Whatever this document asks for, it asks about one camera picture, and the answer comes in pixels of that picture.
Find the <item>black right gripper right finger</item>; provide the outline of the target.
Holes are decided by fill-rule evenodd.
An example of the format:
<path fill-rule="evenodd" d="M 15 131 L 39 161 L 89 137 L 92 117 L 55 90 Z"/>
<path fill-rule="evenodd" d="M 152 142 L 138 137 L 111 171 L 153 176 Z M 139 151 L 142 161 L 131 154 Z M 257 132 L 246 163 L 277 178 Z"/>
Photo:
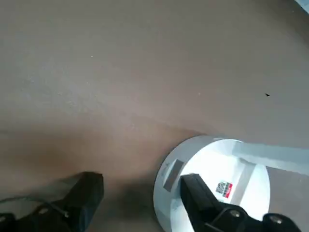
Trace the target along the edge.
<path fill-rule="evenodd" d="M 195 232 L 299 232 L 288 217 L 268 213 L 261 221 L 240 206 L 218 201 L 198 174 L 180 178 L 180 195 Z"/>

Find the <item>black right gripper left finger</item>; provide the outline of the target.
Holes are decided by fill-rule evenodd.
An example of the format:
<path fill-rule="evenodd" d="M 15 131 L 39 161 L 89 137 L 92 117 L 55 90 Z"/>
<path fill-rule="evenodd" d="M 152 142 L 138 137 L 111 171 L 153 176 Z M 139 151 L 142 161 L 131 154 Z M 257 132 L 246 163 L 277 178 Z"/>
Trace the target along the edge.
<path fill-rule="evenodd" d="M 96 172 L 82 172 L 78 181 L 57 201 L 34 196 L 15 196 L 0 203 L 37 202 L 40 205 L 28 215 L 17 219 L 12 212 L 0 214 L 2 232 L 84 232 L 104 197 L 104 178 Z"/>

